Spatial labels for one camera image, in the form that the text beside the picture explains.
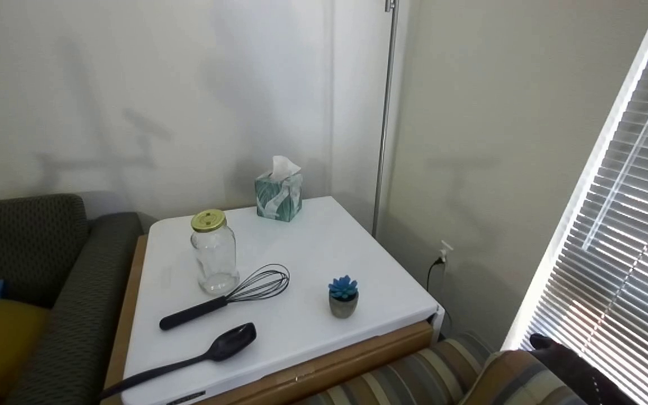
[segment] tissue box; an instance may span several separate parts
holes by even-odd
[[[272,171],[255,180],[256,214],[275,221],[292,221],[302,210],[304,174],[296,171],[283,180],[272,180]]]

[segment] white table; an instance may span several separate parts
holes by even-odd
[[[205,353],[215,336],[255,322],[256,339],[226,363],[200,363],[121,393],[123,403],[166,403],[206,389],[200,398],[255,383],[272,371],[433,319],[444,308],[334,199],[304,201],[292,222],[229,210],[241,279],[263,264],[290,267],[290,288],[267,301],[229,303],[161,333],[160,319],[206,301],[196,283],[188,218],[160,221],[148,231],[140,298],[123,375]],[[328,283],[352,275],[359,301],[348,319],[328,312]]]

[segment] small pot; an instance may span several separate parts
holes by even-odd
[[[359,294],[355,294],[348,301],[343,301],[343,299],[336,299],[336,298],[328,294],[330,315],[343,317],[343,319],[348,317],[354,312],[357,299],[359,299]]]

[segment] gray couch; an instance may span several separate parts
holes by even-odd
[[[52,308],[10,403],[96,403],[140,234],[138,214],[87,221],[79,195],[0,201],[5,298]]]

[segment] glass jar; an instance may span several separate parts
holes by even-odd
[[[220,210],[205,210],[191,218],[191,248],[199,262],[199,283],[211,298],[229,294],[239,283],[237,238]]]

